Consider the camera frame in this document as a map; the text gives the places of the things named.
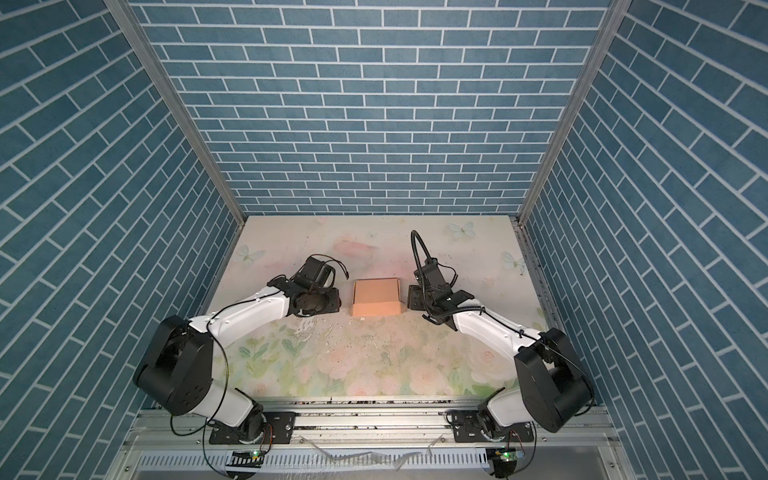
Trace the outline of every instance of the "blue brick wall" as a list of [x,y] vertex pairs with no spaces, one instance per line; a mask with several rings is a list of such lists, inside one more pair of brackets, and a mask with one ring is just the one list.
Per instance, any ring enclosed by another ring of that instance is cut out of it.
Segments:
[[131,2],[247,213],[516,214],[609,1],[243,3]]
[[233,219],[101,0],[0,2],[0,478],[103,475]]
[[634,0],[528,225],[641,478],[768,478],[767,25]]

